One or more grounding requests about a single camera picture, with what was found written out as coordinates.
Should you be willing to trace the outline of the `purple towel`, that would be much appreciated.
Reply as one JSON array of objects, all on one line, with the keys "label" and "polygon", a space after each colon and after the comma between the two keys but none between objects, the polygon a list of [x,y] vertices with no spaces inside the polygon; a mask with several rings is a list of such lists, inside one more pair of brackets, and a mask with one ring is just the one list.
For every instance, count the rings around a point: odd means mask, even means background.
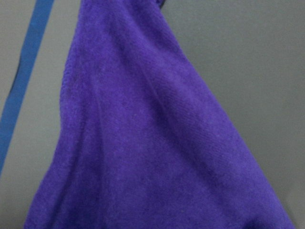
[{"label": "purple towel", "polygon": [[291,229],[159,0],[83,0],[26,229]]}]

